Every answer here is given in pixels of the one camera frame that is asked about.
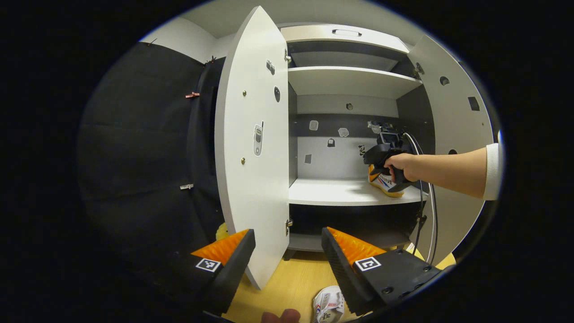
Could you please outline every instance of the white cabinet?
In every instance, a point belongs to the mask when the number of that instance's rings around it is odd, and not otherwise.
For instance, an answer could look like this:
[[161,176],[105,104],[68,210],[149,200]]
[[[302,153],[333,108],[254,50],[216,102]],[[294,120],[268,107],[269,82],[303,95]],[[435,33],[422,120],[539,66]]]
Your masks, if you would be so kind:
[[[399,72],[409,71],[409,60],[421,66],[421,79]],[[369,118],[400,124],[397,102],[421,86],[432,109],[436,153],[462,153],[492,143],[488,114],[474,84],[430,38],[423,37],[409,51],[392,35],[352,26],[280,31],[263,8],[251,11],[233,39],[221,76],[215,158],[230,233],[255,230],[247,274],[257,288],[264,288],[287,247],[320,251],[320,228],[328,225],[329,214],[339,223],[347,221],[350,234],[364,228],[365,236],[358,236],[379,246],[409,241],[410,232],[393,231],[382,221],[390,214],[395,222],[412,218],[420,190],[410,187],[402,198],[390,198],[371,186],[357,145],[376,144],[366,126]],[[291,185],[290,165],[291,173],[298,173]],[[460,243],[482,207],[481,201],[439,189],[436,203],[441,231],[435,262]],[[287,228],[290,207],[301,221],[294,219]],[[432,217],[432,212],[425,214]],[[427,221],[421,234],[425,257],[433,247],[434,228]]]

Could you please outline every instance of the drawer handle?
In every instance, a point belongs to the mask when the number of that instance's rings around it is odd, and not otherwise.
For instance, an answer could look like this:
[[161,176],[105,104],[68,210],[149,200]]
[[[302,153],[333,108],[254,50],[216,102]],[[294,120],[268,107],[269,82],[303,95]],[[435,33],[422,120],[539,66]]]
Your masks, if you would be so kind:
[[339,34],[342,36],[356,36],[356,37],[360,37],[363,35],[359,32],[354,32],[352,30],[344,30],[344,29],[333,29],[333,34]]

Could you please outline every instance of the finger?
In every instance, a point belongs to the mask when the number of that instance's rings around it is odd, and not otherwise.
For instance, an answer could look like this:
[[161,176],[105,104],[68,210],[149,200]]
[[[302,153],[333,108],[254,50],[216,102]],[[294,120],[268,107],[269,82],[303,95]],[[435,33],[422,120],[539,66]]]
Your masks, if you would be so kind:
[[301,318],[301,314],[298,310],[286,309],[281,315],[281,323],[298,323]]
[[389,167],[389,172],[391,173],[391,180],[393,181],[393,183],[395,182],[395,177],[394,177],[394,168],[393,167]]
[[261,315],[261,323],[281,323],[279,317],[273,313],[263,312]]
[[393,161],[391,160],[392,157],[387,158],[387,160],[385,160],[385,165],[383,165],[383,167],[389,167],[393,164]]

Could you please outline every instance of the cable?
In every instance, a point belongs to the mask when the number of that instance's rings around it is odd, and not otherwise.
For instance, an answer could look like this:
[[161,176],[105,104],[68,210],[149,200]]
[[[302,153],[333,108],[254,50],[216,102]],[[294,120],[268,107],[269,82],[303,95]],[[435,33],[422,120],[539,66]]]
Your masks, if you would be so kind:
[[[415,145],[412,136],[411,136],[409,133],[407,133],[407,132],[405,132],[405,135],[406,135],[407,138],[409,139],[410,144],[412,145],[413,150],[415,151],[415,153],[416,153],[417,155],[419,155],[417,146]],[[422,181],[419,180],[419,181],[418,181],[418,184],[419,184],[419,186],[420,186],[420,188],[421,188],[421,189],[420,189],[420,193],[421,193],[421,206],[419,207],[418,212],[417,212],[418,229],[417,229],[417,237],[416,237],[416,239],[415,239],[415,241],[414,241],[413,255],[416,253],[416,250],[417,250],[418,238],[419,238],[420,235],[421,235],[422,225],[423,225],[424,222],[426,221],[426,217],[425,217],[424,220],[422,219],[422,210],[423,210]]]
[[[411,145],[412,145],[413,148],[414,148],[413,150],[416,152],[416,154],[417,154],[417,155],[423,154],[421,145],[418,144],[417,139],[414,138],[414,136],[411,135],[411,134],[408,133],[408,132],[405,132],[405,135],[409,138],[409,140],[410,140],[410,142],[411,142]],[[422,205],[422,181],[419,180],[419,183],[420,183],[420,187],[421,187],[421,205]],[[427,257],[426,259],[427,259],[427,260],[430,259],[430,264],[432,264],[432,262],[433,262],[434,259],[435,259],[436,245],[437,245],[438,238],[439,238],[439,217],[438,217],[438,214],[437,214],[437,211],[436,211],[435,186],[434,186],[433,184],[430,184],[430,183],[428,183],[428,185],[429,185],[429,194],[430,194],[430,196],[431,196],[430,202],[431,202],[431,204],[432,204],[432,212],[433,212],[433,229],[432,229],[431,234],[430,234],[430,240],[431,240],[431,241],[430,241],[430,246],[429,246],[429,255],[428,255],[428,257]],[[417,232],[417,238],[416,238],[416,240],[415,240],[415,250],[416,250],[416,245],[417,245],[417,242],[418,242],[418,235],[419,235],[420,229],[421,229],[421,227],[422,227],[420,221],[419,221],[418,226],[419,226],[419,231]]]
[[[415,143],[417,143],[417,146],[418,146],[419,148],[421,148],[421,145],[418,144],[418,141],[417,141],[416,138],[414,138],[414,136],[413,136],[413,140],[414,140]],[[435,218],[435,231],[436,231],[436,235],[435,235],[435,247],[434,247],[433,252],[432,252],[432,258],[430,259],[430,263],[432,264],[432,262],[433,262],[434,259],[435,259],[436,245],[437,245],[437,243],[439,242],[439,214],[438,214],[437,211],[436,211],[435,186],[434,186],[433,184],[430,184],[430,183],[428,183],[428,185],[429,185],[429,193],[430,193],[430,195],[431,195],[431,197],[432,197],[431,202],[432,202],[432,210],[433,210],[434,215],[435,215],[434,218]]]
[[438,213],[436,212],[435,186],[433,184],[429,183],[429,192],[431,191],[431,189],[432,189],[433,211],[435,213],[436,235],[435,235],[435,250],[432,252],[432,258],[430,260],[430,264],[432,264],[432,262],[435,259],[436,244],[439,242],[439,217],[438,217]]

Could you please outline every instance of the ceiling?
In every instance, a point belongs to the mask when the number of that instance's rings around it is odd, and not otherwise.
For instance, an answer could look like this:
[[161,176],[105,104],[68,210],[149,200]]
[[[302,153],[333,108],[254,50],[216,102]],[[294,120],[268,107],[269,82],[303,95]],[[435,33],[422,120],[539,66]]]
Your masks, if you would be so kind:
[[262,6],[276,24],[323,22],[376,30],[415,44],[423,31],[398,14],[364,0],[214,0],[180,17],[215,38],[237,32],[253,7]]

